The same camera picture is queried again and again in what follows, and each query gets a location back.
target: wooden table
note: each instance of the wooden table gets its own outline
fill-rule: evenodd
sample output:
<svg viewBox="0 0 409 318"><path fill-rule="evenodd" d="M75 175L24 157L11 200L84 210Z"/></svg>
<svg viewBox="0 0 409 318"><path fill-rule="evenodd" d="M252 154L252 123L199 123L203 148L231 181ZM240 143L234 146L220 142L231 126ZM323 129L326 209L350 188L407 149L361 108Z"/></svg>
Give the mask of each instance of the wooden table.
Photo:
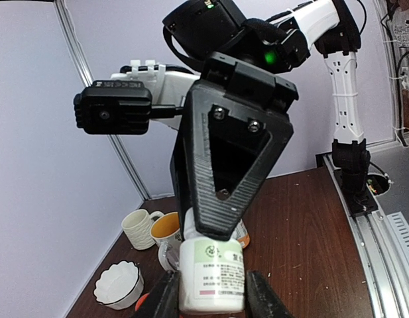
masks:
<svg viewBox="0 0 409 318"><path fill-rule="evenodd" d="M144 207L176 209L173 198L149 201ZM325 168L268 180L244 222L251 236L244 251L246 269L262 272L296 318L373 317L355 242ZM94 283L112 263L135 261L149 292L163 274L156 253L155 246L134 250L121 235L68 318L131 317L133 308L114 311L98 305Z"/></svg>

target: bottle label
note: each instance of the bottle label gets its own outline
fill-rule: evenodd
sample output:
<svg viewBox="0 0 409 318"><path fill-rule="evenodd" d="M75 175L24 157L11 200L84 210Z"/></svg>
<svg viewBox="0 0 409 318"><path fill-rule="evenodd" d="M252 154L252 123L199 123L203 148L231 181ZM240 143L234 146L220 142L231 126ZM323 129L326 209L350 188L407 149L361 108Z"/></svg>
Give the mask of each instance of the bottle label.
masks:
<svg viewBox="0 0 409 318"><path fill-rule="evenodd" d="M244 297L243 250L237 242L203 239L195 242L194 297Z"/></svg>
<svg viewBox="0 0 409 318"><path fill-rule="evenodd" d="M234 237L243 248L246 248L250 244L250 235L244 225L243 220L240 220L235 228Z"/></svg>

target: white bowl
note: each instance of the white bowl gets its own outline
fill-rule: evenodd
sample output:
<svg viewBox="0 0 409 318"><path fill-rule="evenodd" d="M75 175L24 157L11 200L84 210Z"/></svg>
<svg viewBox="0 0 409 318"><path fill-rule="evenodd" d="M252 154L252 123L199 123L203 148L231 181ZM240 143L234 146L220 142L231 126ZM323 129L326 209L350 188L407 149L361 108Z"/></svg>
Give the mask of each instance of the white bowl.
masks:
<svg viewBox="0 0 409 318"><path fill-rule="evenodd" d="M137 265L122 261L101 274L93 294L100 304L122 310L136 303L143 290L144 279Z"/></svg>

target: wire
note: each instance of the wire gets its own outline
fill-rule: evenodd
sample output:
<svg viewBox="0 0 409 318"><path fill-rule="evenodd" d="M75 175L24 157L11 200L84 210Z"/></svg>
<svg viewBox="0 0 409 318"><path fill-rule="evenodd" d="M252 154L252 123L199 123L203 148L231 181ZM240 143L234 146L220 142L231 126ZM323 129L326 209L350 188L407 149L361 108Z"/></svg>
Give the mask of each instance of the wire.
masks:
<svg viewBox="0 0 409 318"><path fill-rule="evenodd" d="M393 13L393 14L394 14L394 12L395 12L396 9L397 9L397 8L395 8L395 9L393 8L393 9L392 9L392 13ZM393 41L393 40L394 40L393 35L392 35L392 33L391 33L390 28L387 26L387 22L388 22L388 21L391 21L390 16L391 16L391 12L387 13L387 14L381 19L380 23L381 23L382 27L385 29L385 31L386 31L386 33L387 33L388 39L389 39L390 41ZM394 47L394 43L391 42L390 45L391 45L392 59L393 59L394 62L395 62L395 61L397 61L397 57L396 57L396 50L395 50L395 47ZM403 114L403 110L402 110L402 90L401 90L401 88L400 88L400 87L401 87L400 85L401 85L400 82L396 85L396 94L397 94L397 100L398 100L398 122L399 122L399 127L403 126L403 118L402 118L402 114ZM403 147L407 147L408 144L407 144L406 140L404 139L403 131L402 131L402 130L400 130L400 131L395 131L394 133L396 134L397 139L402 143Z"/></svg>
<svg viewBox="0 0 409 318"><path fill-rule="evenodd" d="M277 15L274 15L273 17L270 17L269 19L267 19L266 22L271 23L271 22L273 22L275 20L278 20L278 19L280 19L282 17L285 17L287 15L290 15L290 14L291 14L291 11L281 12L281 13L278 13Z"/></svg>
<svg viewBox="0 0 409 318"><path fill-rule="evenodd" d="M363 210L363 211L366 211L366 210L367 210L367 206L362 204L363 201L359 200L359 199L357 198L357 195L356 195L356 194L353 196L353 201L354 201L355 203L359 204L359 205L362 207L362 210Z"/></svg>
<svg viewBox="0 0 409 318"><path fill-rule="evenodd" d="M359 34L362 35L362 32L363 32L363 30L364 30L365 27L366 27L366 23L368 22L368 12L366 11L366 7L365 7L365 5L363 4L362 0L357 0L357 2L359 2L360 5L362 6L363 14L365 15L365 20L363 20L362 28L361 28L361 30L359 31Z"/></svg>
<svg viewBox="0 0 409 318"><path fill-rule="evenodd" d="M140 71L140 72L145 72L147 70L148 70L148 66L139 66L138 67L138 71ZM154 70L155 71L158 70L158 65L154 65ZM187 68L185 68L183 66L177 66L177 65L172 65L172 64L166 65L166 71L177 71L177 72L181 72L181 73L185 73L185 74L194 74L189 69L187 69ZM126 74L127 72L132 72L132 66L125 65L125 66L121 67L120 73Z"/></svg>
<svg viewBox="0 0 409 318"><path fill-rule="evenodd" d="M374 164L373 162L370 162L370 165L372 167L374 167L375 169L377 169L383 176L387 176L388 174L385 173L385 171L383 169L381 169L379 166L377 166L376 164Z"/></svg>
<svg viewBox="0 0 409 318"><path fill-rule="evenodd" d="M397 78L398 78L399 75L400 75L400 68L402 67L403 60L404 60L407 56L409 56L409 51L407 51L406 53L404 53L404 54L402 55L402 57L399 59L398 63L397 63L397 67L396 67L396 77L397 77Z"/></svg>

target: black mounting plate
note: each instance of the black mounting plate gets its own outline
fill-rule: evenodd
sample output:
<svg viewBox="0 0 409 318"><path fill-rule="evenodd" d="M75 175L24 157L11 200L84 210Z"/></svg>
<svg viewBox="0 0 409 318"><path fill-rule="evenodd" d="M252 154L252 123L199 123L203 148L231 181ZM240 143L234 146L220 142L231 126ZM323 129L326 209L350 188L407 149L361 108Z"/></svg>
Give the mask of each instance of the black mounting plate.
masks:
<svg viewBox="0 0 409 318"><path fill-rule="evenodd" d="M341 187L341 170L335 170L334 176ZM365 193L359 197L354 194L345 193L344 191L342 191L342 194L352 217L361 217L362 215L367 215L378 210L378 204L367 187Z"/></svg>

